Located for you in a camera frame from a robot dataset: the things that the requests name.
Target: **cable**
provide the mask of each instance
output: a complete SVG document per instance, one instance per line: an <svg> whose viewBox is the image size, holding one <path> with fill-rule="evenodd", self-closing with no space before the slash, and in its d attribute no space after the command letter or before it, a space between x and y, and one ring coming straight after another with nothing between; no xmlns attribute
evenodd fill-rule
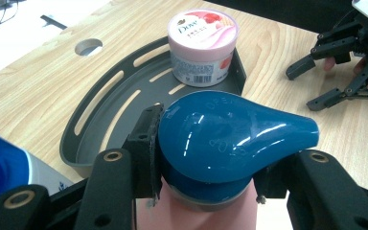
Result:
<svg viewBox="0 0 368 230"><path fill-rule="evenodd" d="M333 25L333 29L339 27L340 25L344 25L346 23L352 22L356 15L357 15L357 10L353 9L351 11L348 11L345 15L343 15L343 17L339 19L339 21L335 23L335 25Z"/></svg>
<svg viewBox="0 0 368 230"><path fill-rule="evenodd" d="M4 11L2 13L2 17L0 19L0 25L2 25L3 23L5 23L5 22L11 20L12 18L14 18L17 15L17 11L19 10L19 0L16 0L16 12L10 18L4 20L5 14L6 14L6 10L7 10L8 5L9 5L9 2L10 2L10 0L7 0L6 3L5 3L5 8L4 8Z"/></svg>

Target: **white container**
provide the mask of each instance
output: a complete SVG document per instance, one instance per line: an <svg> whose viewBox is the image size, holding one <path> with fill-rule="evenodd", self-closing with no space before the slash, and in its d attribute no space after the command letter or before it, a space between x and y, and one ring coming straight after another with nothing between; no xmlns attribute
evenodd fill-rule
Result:
<svg viewBox="0 0 368 230"><path fill-rule="evenodd" d="M178 80L208 87L226 78L239 33L232 17L213 10L184 11L172 18L168 32Z"/></svg>
<svg viewBox="0 0 368 230"><path fill-rule="evenodd" d="M51 196L73 183L25 150L0 138L0 195L28 184L46 187Z"/></svg>

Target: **pink jar lid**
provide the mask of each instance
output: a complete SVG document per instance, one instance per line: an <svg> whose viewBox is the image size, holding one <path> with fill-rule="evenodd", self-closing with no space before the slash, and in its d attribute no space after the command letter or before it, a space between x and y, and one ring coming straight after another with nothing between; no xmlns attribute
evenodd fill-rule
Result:
<svg viewBox="0 0 368 230"><path fill-rule="evenodd" d="M239 27L223 12L194 9L173 17L168 31L171 50L177 56L192 61L211 61L235 49Z"/></svg>

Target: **pink bottle base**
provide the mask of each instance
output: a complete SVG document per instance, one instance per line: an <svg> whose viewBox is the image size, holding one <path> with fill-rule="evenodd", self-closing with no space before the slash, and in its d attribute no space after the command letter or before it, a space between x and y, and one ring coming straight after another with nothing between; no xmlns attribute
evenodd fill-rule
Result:
<svg viewBox="0 0 368 230"><path fill-rule="evenodd" d="M152 207L152 200L137 200L139 230L253 230L256 229L257 203L253 181L229 207L216 212L197 212L176 198L166 181L160 200Z"/></svg>

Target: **tray slot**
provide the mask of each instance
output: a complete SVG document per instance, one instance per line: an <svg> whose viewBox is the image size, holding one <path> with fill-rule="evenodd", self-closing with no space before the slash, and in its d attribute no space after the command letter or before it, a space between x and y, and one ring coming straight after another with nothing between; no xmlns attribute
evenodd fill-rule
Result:
<svg viewBox="0 0 368 230"><path fill-rule="evenodd" d="M135 59L133 61L133 66L134 67L139 67L141 66L142 64L146 63L146 61L149 61L151 60L152 58L154 57L157 57L167 51L170 50L170 47L169 47L169 44L166 44L166 45L163 45L163 46L160 46L159 48L156 48L150 52L147 52L146 54L138 57L137 59Z"/></svg>
<svg viewBox="0 0 368 230"><path fill-rule="evenodd" d="M98 151L98 153L100 153L101 151L106 150L106 147L107 147L107 145L109 143L109 138L110 138L110 136L111 136L111 134L113 132L113 128L117 125L117 123L118 123L119 119L121 118L122 114L124 114L124 112L127 109L127 107L140 94L140 92L141 92L140 89L134 91L134 93L132 95L130 95L130 97L124 102L124 104L121 106L121 108L115 114L115 117L112 119L112 121L109 124L108 129L106 130L106 133L105 133L105 135L103 137L103 141L101 143L101 147L100 147L100 150Z"/></svg>
<svg viewBox="0 0 368 230"><path fill-rule="evenodd" d="M178 92L178 90L183 89L186 85L184 83L178 84L172 90L169 91L169 95L173 95L174 93Z"/></svg>
<svg viewBox="0 0 368 230"><path fill-rule="evenodd" d="M158 75L154 76L153 78L151 78L151 79L149 80L149 82L150 82L150 83L153 83L153 82L155 82L155 81L159 80L161 77L166 76L166 74L170 73L172 70L173 70L172 68L169 68L169 69L167 69L167 70L165 70L165 71L161 72L160 74L158 74Z"/></svg>
<svg viewBox="0 0 368 230"><path fill-rule="evenodd" d="M77 121L74 127L74 133L76 135L80 135L83 126L85 125L88 117L91 115L94 108L98 105L98 103L103 99L103 97L124 77L124 71L119 71L112 79L107 82L103 88L95 95L91 102L89 102L88 106L82 112L79 120Z"/></svg>

